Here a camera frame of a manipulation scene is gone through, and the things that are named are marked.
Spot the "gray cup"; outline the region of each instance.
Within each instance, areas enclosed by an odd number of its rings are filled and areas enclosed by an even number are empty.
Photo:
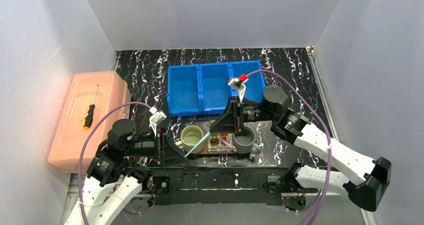
[[[232,145],[239,154],[248,154],[250,152],[260,154],[262,151],[255,139],[255,132],[248,126],[244,126],[241,132],[233,135]]]

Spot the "black bracket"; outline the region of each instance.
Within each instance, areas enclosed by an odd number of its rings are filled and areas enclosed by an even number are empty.
[[[264,183],[265,189],[268,190],[270,194],[280,194],[283,193],[283,176],[271,175],[266,177],[267,183]]]
[[[143,185],[145,185],[147,184],[147,180],[149,180],[152,176],[152,171],[150,171],[150,169],[147,167],[137,163],[134,167],[131,168],[131,170],[129,170],[126,175],[128,177],[136,178],[139,184],[143,183]]]
[[[371,174],[365,174],[366,181],[356,186],[352,182],[343,187],[349,193],[348,197],[358,207],[375,212],[390,184],[392,163],[384,157],[374,160],[375,167]]]
[[[95,154],[87,169],[87,177],[93,176],[100,181],[100,187],[118,181],[121,174],[129,166],[128,159],[115,154],[115,150],[105,148]]]
[[[170,193],[171,180],[169,176],[154,176],[153,184],[156,185],[154,194],[168,194]]]
[[[283,197],[282,204],[291,211],[300,211],[306,206],[306,197]]]
[[[210,133],[236,134],[244,127],[243,107],[239,97],[230,97],[224,113],[210,126]]]
[[[271,131],[280,139],[293,144],[297,137],[301,137],[302,129],[311,121],[294,110],[288,108],[281,120],[272,120]]]
[[[175,145],[174,141],[165,134],[164,130],[161,134],[160,166],[162,168],[184,166],[189,161],[189,159],[185,157],[186,153]]]

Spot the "white connector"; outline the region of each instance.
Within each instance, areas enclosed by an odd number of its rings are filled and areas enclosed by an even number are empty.
[[[231,77],[228,80],[228,85],[237,92],[240,102],[242,102],[243,98],[245,97],[246,85],[244,83],[247,81],[248,79],[241,81],[239,78],[236,78],[236,77]]]
[[[167,115],[163,111],[158,111],[154,106],[149,109],[149,112],[153,114],[148,119],[149,127],[153,130],[154,135],[157,136],[158,131],[156,127],[167,118]]]

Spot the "screwdriver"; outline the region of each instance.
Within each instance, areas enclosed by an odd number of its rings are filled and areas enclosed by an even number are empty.
[[[94,101],[96,100],[97,90],[99,89],[99,85],[97,84],[97,87],[95,88],[94,98],[93,102],[88,108],[87,116],[84,118],[84,124],[82,125],[85,129],[89,129],[92,126],[93,123],[93,115],[94,115],[94,108],[96,107],[94,105]]]

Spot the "green cup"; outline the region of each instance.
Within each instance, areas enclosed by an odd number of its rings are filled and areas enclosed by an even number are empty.
[[[186,126],[181,132],[182,148],[184,151],[190,151],[203,138],[203,131],[195,125]],[[205,148],[205,143],[202,142],[191,154],[200,153]]]

